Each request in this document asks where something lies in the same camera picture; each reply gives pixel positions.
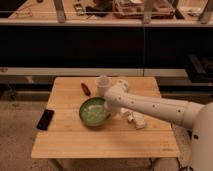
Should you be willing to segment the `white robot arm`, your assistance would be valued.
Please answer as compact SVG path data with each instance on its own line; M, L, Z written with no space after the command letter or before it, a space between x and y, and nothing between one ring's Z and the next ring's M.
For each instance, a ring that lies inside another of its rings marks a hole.
M213 171L213 102L203 105L138 96L130 94L128 90L128 82L118 80L104 93L106 108L110 113L126 108L191 130L191 155L187 171Z

